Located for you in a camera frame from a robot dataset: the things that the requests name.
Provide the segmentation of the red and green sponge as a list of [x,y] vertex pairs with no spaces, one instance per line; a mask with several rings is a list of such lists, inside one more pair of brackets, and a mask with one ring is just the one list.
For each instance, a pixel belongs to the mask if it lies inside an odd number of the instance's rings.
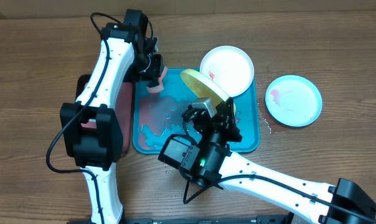
[[162,81],[164,77],[166,76],[167,71],[168,71],[168,68],[166,66],[163,66],[162,72],[160,74],[160,77],[157,79],[157,81],[156,82],[152,81],[147,85],[146,88],[149,93],[159,93],[163,91],[164,85]]

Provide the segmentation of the yellow-green plate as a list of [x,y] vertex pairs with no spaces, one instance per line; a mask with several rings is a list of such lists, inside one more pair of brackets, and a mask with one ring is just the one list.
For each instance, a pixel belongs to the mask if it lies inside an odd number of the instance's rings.
[[218,84],[194,69],[185,69],[180,73],[180,76],[189,90],[198,97],[193,102],[192,107],[205,109],[211,118],[218,111],[221,111],[221,109],[217,110],[216,106],[226,102],[230,98]]

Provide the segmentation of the white plate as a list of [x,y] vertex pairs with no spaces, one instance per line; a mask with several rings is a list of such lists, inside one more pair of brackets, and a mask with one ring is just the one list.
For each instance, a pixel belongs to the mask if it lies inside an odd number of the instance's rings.
[[231,97],[247,91],[255,76],[254,64],[248,54],[230,45],[207,52],[199,70]]

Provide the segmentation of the light blue plate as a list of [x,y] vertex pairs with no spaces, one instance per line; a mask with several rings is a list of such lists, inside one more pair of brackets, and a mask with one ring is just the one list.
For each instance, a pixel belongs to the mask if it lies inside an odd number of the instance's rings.
[[294,128],[312,124],[322,111],[321,92],[313,82],[298,75],[284,75],[272,81],[265,103],[275,120]]

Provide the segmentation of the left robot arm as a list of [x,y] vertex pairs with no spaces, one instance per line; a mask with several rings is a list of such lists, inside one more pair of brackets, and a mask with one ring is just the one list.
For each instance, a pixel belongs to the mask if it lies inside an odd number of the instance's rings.
[[116,102],[123,82],[147,82],[150,93],[163,91],[167,73],[158,54],[158,38],[146,32],[153,26],[140,10],[127,9],[123,21],[110,17],[97,28],[100,54],[85,84],[80,84],[74,103],[60,109],[68,156],[87,182],[92,215],[89,223],[120,223],[123,205],[118,196],[116,164],[123,152],[123,133],[116,117]]

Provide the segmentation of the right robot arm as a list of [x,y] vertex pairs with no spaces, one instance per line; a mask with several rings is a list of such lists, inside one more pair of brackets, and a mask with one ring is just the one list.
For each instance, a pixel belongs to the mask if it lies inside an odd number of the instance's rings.
[[230,150],[242,135],[235,124],[232,98],[218,105],[199,98],[182,114],[202,138],[170,135],[159,161],[177,169],[187,184],[201,187],[187,204],[211,187],[242,192],[281,207],[307,223],[376,223],[376,203],[354,182],[339,179],[333,186],[302,180],[249,161]]

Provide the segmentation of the teal plastic tray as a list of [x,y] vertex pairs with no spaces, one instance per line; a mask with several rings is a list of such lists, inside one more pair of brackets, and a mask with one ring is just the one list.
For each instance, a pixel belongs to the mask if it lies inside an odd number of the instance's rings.
[[[164,89],[149,93],[148,82],[139,82],[134,94],[133,146],[143,154],[157,154],[171,134],[183,134],[182,116],[197,99],[180,77],[181,68],[170,68],[163,79]],[[231,142],[230,149],[253,152],[260,144],[258,103],[253,82],[245,93],[235,97],[235,119],[243,139]]]

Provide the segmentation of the black tray with red mat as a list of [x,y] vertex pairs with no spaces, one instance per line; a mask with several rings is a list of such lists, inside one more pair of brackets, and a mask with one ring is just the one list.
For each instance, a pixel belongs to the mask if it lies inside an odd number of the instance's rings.
[[[76,89],[76,98],[82,93],[86,87],[91,75],[86,74],[79,77]],[[130,82],[123,82],[119,92],[115,113],[119,122],[120,128],[123,133],[123,150],[122,157],[128,153],[130,145],[130,129],[131,129],[131,114],[133,105],[133,84]],[[94,121],[89,121],[87,124],[81,123],[84,128],[95,129],[96,124]]]

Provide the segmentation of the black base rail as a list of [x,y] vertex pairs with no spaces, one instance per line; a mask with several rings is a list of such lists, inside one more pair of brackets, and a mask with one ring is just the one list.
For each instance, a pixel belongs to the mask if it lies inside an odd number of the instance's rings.
[[123,219],[122,224],[289,224],[293,214],[259,215],[255,218],[214,218],[214,219],[168,219],[153,220],[151,218]]

